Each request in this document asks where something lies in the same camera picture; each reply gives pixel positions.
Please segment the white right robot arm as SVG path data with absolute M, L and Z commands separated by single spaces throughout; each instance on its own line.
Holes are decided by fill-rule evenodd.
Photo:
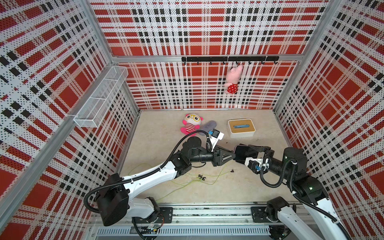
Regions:
M 269 147 L 244 146 L 243 159 L 253 173 L 259 174 L 264 185 L 278 188 L 286 180 L 290 193 L 298 200 L 315 220 L 326 240 L 349 240 L 322 183 L 306 172 L 307 157 L 302 149 L 286 148 L 283 159 L 273 157 Z M 282 197 L 267 202 L 267 218 L 270 222 L 281 222 L 300 240 L 319 240 L 318 236 Z

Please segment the purple smartphone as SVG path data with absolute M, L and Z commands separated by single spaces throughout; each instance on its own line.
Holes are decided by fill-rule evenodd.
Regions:
M 246 145 L 237 145 L 234 149 L 234 154 L 235 162 L 247 165 L 246 158 L 256 159 L 258 157 L 259 152 Z

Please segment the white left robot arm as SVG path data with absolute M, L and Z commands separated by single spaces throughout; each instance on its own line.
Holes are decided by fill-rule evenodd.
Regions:
M 84 196 L 84 206 L 99 214 L 105 227 L 124 217 L 155 221 L 160 214 L 160 207 L 154 198 L 139 199 L 138 195 L 185 175 L 192 169 L 193 163 L 212 163 L 218 167 L 235 158 L 233 151 L 217 145 L 223 133 L 217 130 L 201 133 L 206 136 L 205 147 L 202 147 L 202 141 L 196 137 L 195 132 L 189 133 L 179 140 L 162 164 L 133 176 L 120 177 L 118 173 L 110 175 L 102 186 Z

